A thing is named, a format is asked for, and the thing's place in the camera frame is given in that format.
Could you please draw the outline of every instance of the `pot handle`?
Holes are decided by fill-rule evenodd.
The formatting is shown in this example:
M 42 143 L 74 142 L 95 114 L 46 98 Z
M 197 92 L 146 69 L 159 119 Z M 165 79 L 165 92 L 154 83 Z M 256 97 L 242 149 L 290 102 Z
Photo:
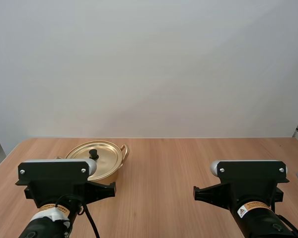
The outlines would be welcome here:
M 120 165 L 120 168 L 121 168 L 122 165 L 126 162 L 128 156 L 129 156 L 129 147 L 128 147 L 128 145 L 124 144 L 124 145 L 120 148 L 121 152 L 123 152 L 124 149 L 125 149 L 125 154 L 124 154 L 124 157 L 123 157 L 123 161 L 122 161 L 122 163 L 121 163 L 121 165 Z

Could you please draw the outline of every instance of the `pot lid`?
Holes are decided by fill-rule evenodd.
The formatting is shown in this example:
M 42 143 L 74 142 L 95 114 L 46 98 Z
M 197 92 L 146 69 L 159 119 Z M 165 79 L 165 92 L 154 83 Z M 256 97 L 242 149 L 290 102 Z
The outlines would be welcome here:
M 108 141 L 91 141 L 77 146 L 70 151 L 66 159 L 94 159 L 97 163 L 96 172 L 88 180 L 100 180 L 110 176 L 122 165 L 121 149 Z

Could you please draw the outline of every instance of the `gold pot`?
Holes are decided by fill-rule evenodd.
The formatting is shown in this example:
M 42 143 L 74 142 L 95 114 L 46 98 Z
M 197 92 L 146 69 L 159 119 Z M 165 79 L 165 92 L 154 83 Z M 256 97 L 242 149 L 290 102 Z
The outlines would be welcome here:
M 108 141 L 90 141 L 75 147 L 66 156 L 66 159 L 95 159 L 97 169 L 94 174 L 88 177 L 89 181 L 109 185 L 115 182 L 118 171 L 126 162 L 129 155 L 129 147 L 117 145 Z

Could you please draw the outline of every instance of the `wooden table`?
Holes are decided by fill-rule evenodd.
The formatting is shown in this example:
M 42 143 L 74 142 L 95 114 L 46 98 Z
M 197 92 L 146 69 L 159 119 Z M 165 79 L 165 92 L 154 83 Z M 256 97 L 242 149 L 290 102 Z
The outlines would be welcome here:
M 94 139 L 32 138 L 20 143 L 0 164 L 0 238 L 17 238 L 37 212 L 25 199 L 17 166 L 29 159 L 65 156 Z M 219 183 L 210 172 L 214 160 L 276 159 L 289 168 L 276 204 L 298 228 L 298 141 L 266 139 L 106 139 L 131 152 L 117 180 L 117 194 L 89 204 L 101 238 L 242 238 L 228 210 L 194 201 L 193 186 Z M 71 238 L 93 238 L 85 215 L 76 218 Z

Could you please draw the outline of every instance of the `warning label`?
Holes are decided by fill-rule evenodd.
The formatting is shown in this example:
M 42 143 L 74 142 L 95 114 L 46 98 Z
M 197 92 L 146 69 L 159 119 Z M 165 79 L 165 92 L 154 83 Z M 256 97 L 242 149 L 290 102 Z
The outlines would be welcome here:
M 39 212 L 48 210 L 48 209 L 53 208 L 53 207 L 55 207 L 55 204 L 46 204 L 46 205 L 44 205 L 44 206 L 42 206 L 42 207 L 39 208 Z M 58 205 L 58 209 L 61 212 L 63 212 L 67 217 L 69 216 L 70 211 L 66 207 L 63 207 L 61 205 Z
M 245 214 L 247 212 L 249 212 L 250 210 L 253 210 L 255 208 L 266 208 L 266 209 L 270 209 L 269 206 L 267 206 L 263 202 L 248 202 L 248 203 L 244 204 L 243 206 L 241 206 L 238 209 L 237 213 L 240 216 L 240 218 L 243 218 L 243 216 L 245 216 Z

